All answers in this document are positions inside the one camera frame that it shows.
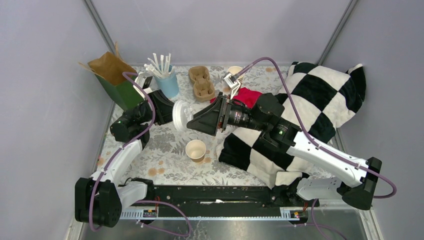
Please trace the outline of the white plastic cup lid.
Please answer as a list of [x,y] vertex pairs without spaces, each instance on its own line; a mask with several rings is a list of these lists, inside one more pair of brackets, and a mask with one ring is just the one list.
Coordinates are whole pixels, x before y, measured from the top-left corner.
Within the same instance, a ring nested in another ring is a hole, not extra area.
[[187,123],[194,118],[194,110],[184,100],[177,100],[172,108],[172,122],[179,132],[188,130]]

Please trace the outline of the brown cardboard cup carrier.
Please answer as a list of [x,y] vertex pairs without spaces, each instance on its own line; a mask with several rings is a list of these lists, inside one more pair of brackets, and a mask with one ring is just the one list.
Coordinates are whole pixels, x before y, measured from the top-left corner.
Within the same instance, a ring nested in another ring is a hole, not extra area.
[[215,87],[206,66],[191,67],[188,70],[188,76],[193,83],[193,94],[197,101],[207,102],[215,98]]

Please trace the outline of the brown paper coffee cup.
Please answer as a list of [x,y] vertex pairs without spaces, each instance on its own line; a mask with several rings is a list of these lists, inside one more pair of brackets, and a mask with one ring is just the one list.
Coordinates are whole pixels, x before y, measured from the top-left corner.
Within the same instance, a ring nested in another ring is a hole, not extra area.
[[206,150],[205,143],[198,139],[191,140],[185,147],[186,155],[195,163],[203,161]]

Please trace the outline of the stack of brown paper cups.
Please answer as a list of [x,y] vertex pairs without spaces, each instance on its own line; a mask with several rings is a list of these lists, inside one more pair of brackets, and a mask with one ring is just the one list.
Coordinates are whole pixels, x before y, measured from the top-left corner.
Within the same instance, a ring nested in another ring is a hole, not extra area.
[[[231,66],[227,69],[227,72],[231,73],[233,76],[237,73],[239,73],[243,68],[240,66]],[[237,80],[240,82],[240,85],[238,87],[238,90],[242,87],[242,83],[244,80],[244,74],[242,74]]]

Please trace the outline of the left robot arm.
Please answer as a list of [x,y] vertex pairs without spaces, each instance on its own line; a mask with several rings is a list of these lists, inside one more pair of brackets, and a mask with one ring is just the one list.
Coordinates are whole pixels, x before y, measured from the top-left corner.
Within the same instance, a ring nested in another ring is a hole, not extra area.
[[161,90],[148,94],[153,102],[144,100],[125,110],[110,126],[110,133],[123,143],[104,167],[89,178],[81,177],[75,183],[75,220],[97,226],[114,227],[122,211],[139,201],[152,204],[156,198],[152,180],[135,177],[121,186],[119,181],[131,162],[146,148],[150,139],[149,122],[163,125],[172,121],[174,103]]

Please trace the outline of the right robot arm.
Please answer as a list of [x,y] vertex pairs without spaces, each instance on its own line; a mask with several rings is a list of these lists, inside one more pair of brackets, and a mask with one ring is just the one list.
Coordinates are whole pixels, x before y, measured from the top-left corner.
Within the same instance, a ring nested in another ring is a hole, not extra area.
[[182,103],[173,108],[178,127],[215,136],[218,130],[235,126],[259,131],[258,143],[266,154],[301,158],[335,175],[335,179],[310,180],[297,178],[287,191],[287,201],[299,206],[316,199],[341,199],[359,210],[369,210],[375,199],[382,162],[371,157],[355,158],[312,138],[299,125],[281,117],[284,107],[278,99],[266,93],[252,108],[220,94],[216,100],[197,113]]

